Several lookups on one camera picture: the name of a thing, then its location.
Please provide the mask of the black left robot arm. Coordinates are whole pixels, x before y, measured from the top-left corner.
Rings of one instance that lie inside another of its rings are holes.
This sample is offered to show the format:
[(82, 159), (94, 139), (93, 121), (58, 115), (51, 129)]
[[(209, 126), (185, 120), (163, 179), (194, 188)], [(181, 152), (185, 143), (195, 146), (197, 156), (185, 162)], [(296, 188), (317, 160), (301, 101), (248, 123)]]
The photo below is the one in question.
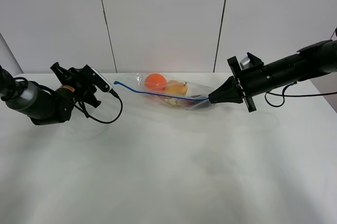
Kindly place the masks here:
[(101, 102), (95, 97), (97, 89), (110, 90), (89, 65), (65, 69), (54, 63), (51, 70), (61, 83), (57, 90), (24, 77), (13, 77), (1, 68), (1, 100), (8, 108), (28, 116), (34, 125), (50, 125), (69, 121), (78, 102), (98, 107)]

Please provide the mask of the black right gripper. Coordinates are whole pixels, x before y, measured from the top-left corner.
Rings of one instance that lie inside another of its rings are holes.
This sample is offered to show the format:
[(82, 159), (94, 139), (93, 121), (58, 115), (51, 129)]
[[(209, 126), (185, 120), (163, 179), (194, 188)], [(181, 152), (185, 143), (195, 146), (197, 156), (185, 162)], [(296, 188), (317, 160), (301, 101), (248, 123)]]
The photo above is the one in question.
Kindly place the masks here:
[(251, 55), (253, 66), (246, 70), (241, 70), (240, 62), (235, 56), (227, 60), (233, 76), (209, 94), (211, 104), (245, 102), (249, 112), (256, 111), (253, 96), (262, 93), (262, 84), (265, 82), (264, 63), (251, 53), (247, 55)]

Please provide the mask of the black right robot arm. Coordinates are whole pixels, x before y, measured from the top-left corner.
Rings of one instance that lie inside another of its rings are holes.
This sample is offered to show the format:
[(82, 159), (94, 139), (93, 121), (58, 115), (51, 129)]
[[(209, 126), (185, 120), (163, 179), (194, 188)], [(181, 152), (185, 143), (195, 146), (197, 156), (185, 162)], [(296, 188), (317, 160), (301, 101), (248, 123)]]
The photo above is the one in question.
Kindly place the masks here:
[(209, 94), (210, 103), (246, 103), (248, 111), (253, 112), (256, 111), (254, 96), (335, 73), (336, 41), (315, 43), (267, 65), (251, 53), (240, 62), (236, 57), (227, 62), (233, 75)]

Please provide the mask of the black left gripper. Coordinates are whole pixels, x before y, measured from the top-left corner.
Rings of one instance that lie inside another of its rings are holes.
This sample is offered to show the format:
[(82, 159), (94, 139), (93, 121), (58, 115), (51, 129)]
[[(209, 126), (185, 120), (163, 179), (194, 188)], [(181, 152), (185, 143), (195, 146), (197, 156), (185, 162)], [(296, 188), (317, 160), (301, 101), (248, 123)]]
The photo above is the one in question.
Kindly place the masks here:
[(85, 65), (81, 69), (74, 67), (65, 69), (56, 62), (51, 66), (51, 70), (63, 86), (70, 87), (70, 90), (79, 98), (79, 101), (87, 103), (94, 108), (101, 104), (101, 101), (95, 97), (97, 88), (92, 82), (89, 65)]

